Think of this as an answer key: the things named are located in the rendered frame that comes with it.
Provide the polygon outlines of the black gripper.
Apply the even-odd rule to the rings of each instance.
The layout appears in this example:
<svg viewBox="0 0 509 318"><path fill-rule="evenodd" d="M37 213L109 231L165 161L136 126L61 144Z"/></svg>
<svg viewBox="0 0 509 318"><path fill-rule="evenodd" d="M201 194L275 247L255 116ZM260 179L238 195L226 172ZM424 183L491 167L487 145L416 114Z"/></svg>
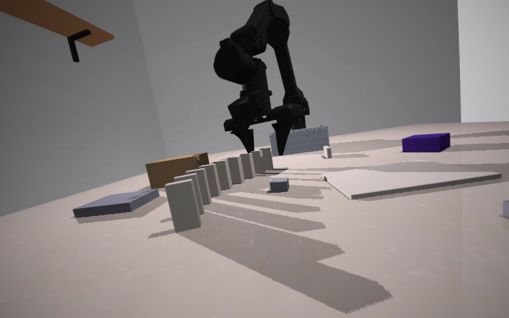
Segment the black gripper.
<svg viewBox="0 0 509 318"><path fill-rule="evenodd" d="M244 87L246 94L253 92L254 87L259 87L265 101L267 110L258 110L254 116L250 119L239 119L233 121L233 119L227 119L224 122L224 129L226 131L232 131L231 134L239 137L248 153L255 151L254 147L254 132L253 129L249 129L250 125L264 123L268 121L276 120L277 123L273 123L272 126L276 132L276 141L278 147L279 156L283 155L288 135L292 128L292 125L296 123L294 119L304 117L304 110L300 104L289 103L281 105L271 109L270 96L272 91L268 90L268 85L265 83L259 83ZM262 116L265 116L263 118Z"/></svg>

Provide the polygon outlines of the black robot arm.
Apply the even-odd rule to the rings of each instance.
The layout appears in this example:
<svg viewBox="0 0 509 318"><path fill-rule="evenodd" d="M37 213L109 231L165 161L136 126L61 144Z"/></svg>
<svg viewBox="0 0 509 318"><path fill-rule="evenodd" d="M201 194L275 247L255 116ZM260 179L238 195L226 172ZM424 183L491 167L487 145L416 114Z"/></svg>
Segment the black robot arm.
<svg viewBox="0 0 509 318"><path fill-rule="evenodd" d="M219 41L214 71L222 79L242 84L242 88L259 83L268 85L266 64L253 56L265 52L269 43L274 49L285 89L283 105L300 104L305 109L304 117L294 119L296 123L291 130L306 129L305 115L310 114L310 108L303 91L296 84L292 67L288 49L289 16L284 7L274 4L272 0L256 5L253 10L245 26ZM259 87L254 87L250 94L246 94L246 90L240 91L240 94L239 99L227 106L233 121L250 119L258 110L267 110Z"/></svg>

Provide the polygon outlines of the brown rectangular block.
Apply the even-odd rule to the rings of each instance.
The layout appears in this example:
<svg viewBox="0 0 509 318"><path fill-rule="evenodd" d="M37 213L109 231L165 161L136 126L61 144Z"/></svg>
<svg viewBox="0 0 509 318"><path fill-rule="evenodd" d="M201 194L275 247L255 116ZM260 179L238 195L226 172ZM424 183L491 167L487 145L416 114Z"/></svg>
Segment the brown rectangular block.
<svg viewBox="0 0 509 318"><path fill-rule="evenodd" d="M189 170L197 170L199 166L208 165L207 152L175 158L167 158L146 165L151 189L165 188L173 183L173 178L184 176Z"/></svg>

